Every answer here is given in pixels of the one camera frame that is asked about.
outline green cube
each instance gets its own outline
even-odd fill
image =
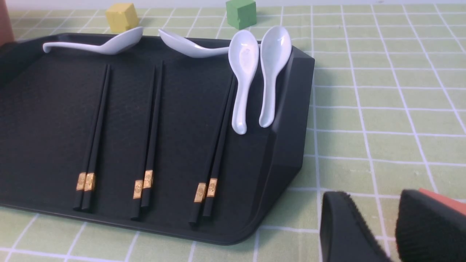
[[[238,30],[257,23],[256,2],[253,0],[230,0],[226,2],[226,20]]]

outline chopsticks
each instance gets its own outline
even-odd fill
[[[105,115],[105,106],[107,103],[111,68],[110,65],[105,66],[105,76],[103,78],[102,92],[100,94],[98,109],[94,115],[92,124],[91,136],[86,146],[86,157],[82,172],[79,174],[78,183],[76,186],[74,210],[89,210],[91,206],[91,198],[96,186],[96,166],[99,156],[99,144],[102,133],[103,118]]]
[[[221,117],[219,118],[219,123],[216,125],[210,151],[207,155],[208,156],[207,162],[206,162],[206,166],[204,169],[204,174],[206,175],[206,177],[205,179],[202,179],[201,182],[198,184],[196,193],[194,195],[194,204],[192,206],[191,216],[189,219],[189,224],[191,224],[192,226],[195,226],[198,223],[199,213],[200,213],[202,203],[204,199],[206,198],[206,193],[207,193],[206,182],[209,181],[211,170],[215,172],[215,175],[214,175],[215,178],[213,180],[215,182],[213,182],[211,192],[207,194],[212,195],[212,197],[210,198],[213,198],[213,196],[215,195],[216,182],[217,182],[216,178],[219,175],[221,155],[223,153],[223,145],[225,143],[226,130],[228,129],[228,124],[226,123],[228,122],[228,118],[225,118],[225,115],[227,114],[226,111],[228,111],[228,113],[230,111],[234,87],[235,87],[234,77],[232,77],[230,89],[222,103],[223,112],[222,112]]]
[[[219,134],[219,140],[217,142],[217,150],[212,165],[212,172],[209,180],[209,186],[207,188],[206,201],[204,203],[204,211],[202,216],[210,217],[212,215],[213,198],[215,197],[215,191],[217,189],[217,181],[220,175],[220,167],[223,157],[223,148],[225,147],[226,133],[228,131],[228,123],[230,122],[231,104],[234,93],[234,87],[236,86],[235,78],[233,77],[232,85],[228,94],[228,102],[226,103],[225,113],[223,115],[222,128]]]
[[[148,98],[149,98],[149,110],[147,112],[147,120],[146,120],[146,128],[144,129],[145,136],[144,136],[144,142],[143,146],[141,148],[141,165],[140,169],[138,170],[136,174],[136,181],[134,181],[134,191],[133,191],[133,200],[131,204],[131,220],[138,220],[139,219],[139,211],[141,208],[141,198],[143,195],[143,187],[144,187],[144,181],[147,178],[148,181],[146,183],[149,183],[150,186],[152,186],[152,168],[153,168],[153,163],[154,163],[154,155],[155,152],[155,141],[152,142],[154,145],[153,148],[150,147],[150,145],[147,144],[147,142],[150,143],[150,139],[152,140],[151,134],[152,134],[152,129],[151,129],[151,113],[152,113],[152,102],[154,101],[154,88],[157,88],[158,85],[156,86],[156,75],[157,75],[157,67],[154,66],[154,76],[152,78],[151,82],[151,88],[149,90]],[[151,165],[151,169],[146,169],[147,164]]]
[[[151,189],[154,182],[153,170],[154,170],[154,161],[155,161],[155,150],[157,146],[157,132],[158,132],[158,116],[160,112],[160,100],[162,95],[162,84],[163,84],[163,75],[164,75],[164,61],[162,60],[159,65],[159,70],[157,74],[157,86],[154,99],[154,109],[152,111],[152,123],[151,123],[151,132],[149,139],[149,145],[147,149],[147,160],[146,160],[146,170],[144,173],[144,182],[143,182],[143,191],[142,191],[142,200],[141,207],[148,208],[149,202],[151,200]]]

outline yellow cube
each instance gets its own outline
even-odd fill
[[[114,33],[122,33],[137,27],[139,19],[133,3],[120,3],[112,5],[105,16],[110,25],[110,30]]]

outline red object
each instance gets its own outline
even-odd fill
[[[0,0],[0,46],[4,43],[13,42],[13,30],[11,29],[10,17],[8,15],[5,0]]]
[[[452,209],[462,213],[463,215],[466,215],[466,204],[458,202],[456,200],[453,200],[453,199],[448,198],[446,196],[443,196],[441,194],[431,192],[431,191],[429,191],[427,189],[420,188],[419,191],[421,193],[423,193],[424,195],[427,195],[427,196],[437,200],[438,202],[448,206],[449,208],[452,208]]]

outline wooden block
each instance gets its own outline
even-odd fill
[[[253,0],[230,0],[226,2],[226,21],[238,30],[257,23],[256,2]]]
[[[105,16],[110,25],[110,30],[114,33],[122,33],[137,27],[139,24],[133,3],[114,4],[105,11]]]

